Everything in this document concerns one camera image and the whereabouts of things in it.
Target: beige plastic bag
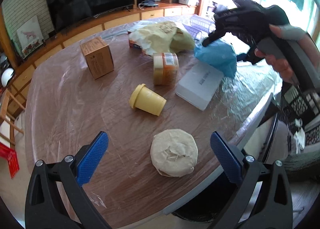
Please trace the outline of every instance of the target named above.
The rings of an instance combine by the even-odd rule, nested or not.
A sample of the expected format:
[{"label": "beige plastic bag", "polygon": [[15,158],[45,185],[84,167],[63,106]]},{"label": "beige plastic bag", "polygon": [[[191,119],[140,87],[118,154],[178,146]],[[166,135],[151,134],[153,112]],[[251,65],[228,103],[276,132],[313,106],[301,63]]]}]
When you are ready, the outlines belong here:
[{"label": "beige plastic bag", "polygon": [[129,39],[149,56],[164,52],[178,53],[193,50],[195,47],[192,36],[184,26],[172,21],[151,24],[135,30],[129,35]]}]

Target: blue plastic bag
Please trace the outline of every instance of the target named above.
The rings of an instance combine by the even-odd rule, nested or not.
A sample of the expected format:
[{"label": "blue plastic bag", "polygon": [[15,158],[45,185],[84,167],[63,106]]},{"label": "blue plastic bag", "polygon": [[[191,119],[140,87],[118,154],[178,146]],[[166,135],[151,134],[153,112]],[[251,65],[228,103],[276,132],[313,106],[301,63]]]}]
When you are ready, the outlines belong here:
[{"label": "blue plastic bag", "polygon": [[234,78],[237,71],[237,55],[233,47],[221,39],[216,40],[207,47],[202,43],[195,46],[195,57]]}]

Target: painting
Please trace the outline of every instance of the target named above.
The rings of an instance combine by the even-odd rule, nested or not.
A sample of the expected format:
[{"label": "painting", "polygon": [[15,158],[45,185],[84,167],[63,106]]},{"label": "painting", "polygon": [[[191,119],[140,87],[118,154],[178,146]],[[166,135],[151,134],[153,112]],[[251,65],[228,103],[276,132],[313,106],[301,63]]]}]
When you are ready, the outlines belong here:
[{"label": "painting", "polygon": [[24,57],[35,51],[43,44],[43,35],[38,22],[38,17],[35,15],[24,23],[18,30],[17,35],[22,47]]}]

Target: red plastic object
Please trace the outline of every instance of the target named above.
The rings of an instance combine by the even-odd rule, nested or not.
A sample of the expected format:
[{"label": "red plastic object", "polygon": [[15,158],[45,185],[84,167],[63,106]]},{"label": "red plastic object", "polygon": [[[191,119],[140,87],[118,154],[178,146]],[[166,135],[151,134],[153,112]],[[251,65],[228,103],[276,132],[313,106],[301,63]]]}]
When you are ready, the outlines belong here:
[{"label": "red plastic object", "polygon": [[9,171],[11,178],[19,171],[19,163],[17,158],[17,152],[11,148],[0,143],[0,157],[5,158],[8,161]]}]

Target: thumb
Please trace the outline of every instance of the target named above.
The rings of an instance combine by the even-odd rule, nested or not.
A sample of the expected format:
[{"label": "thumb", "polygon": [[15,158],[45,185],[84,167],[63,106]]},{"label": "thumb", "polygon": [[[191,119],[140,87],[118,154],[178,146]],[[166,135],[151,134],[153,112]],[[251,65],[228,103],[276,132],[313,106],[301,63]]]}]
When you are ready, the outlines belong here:
[{"label": "thumb", "polygon": [[305,35],[306,32],[299,27],[291,25],[275,26],[269,24],[270,30],[278,37],[284,40],[299,41]]}]

